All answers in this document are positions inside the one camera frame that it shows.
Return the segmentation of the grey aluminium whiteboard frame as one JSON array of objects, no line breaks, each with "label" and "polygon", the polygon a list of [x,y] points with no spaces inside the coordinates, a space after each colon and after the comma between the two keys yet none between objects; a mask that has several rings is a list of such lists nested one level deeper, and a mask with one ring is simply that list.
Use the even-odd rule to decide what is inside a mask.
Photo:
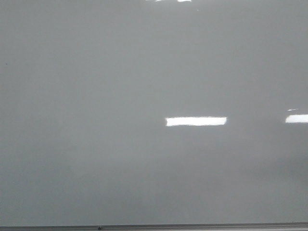
[{"label": "grey aluminium whiteboard frame", "polygon": [[2,231],[306,231],[308,223],[1,226],[0,229]]}]

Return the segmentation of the white glossy whiteboard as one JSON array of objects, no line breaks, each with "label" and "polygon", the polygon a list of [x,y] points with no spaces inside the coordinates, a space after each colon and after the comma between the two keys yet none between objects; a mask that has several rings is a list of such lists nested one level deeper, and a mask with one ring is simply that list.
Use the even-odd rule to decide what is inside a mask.
[{"label": "white glossy whiteboard", "polygon": [[2,226],[306,222],[305,0],[3,0]]}]

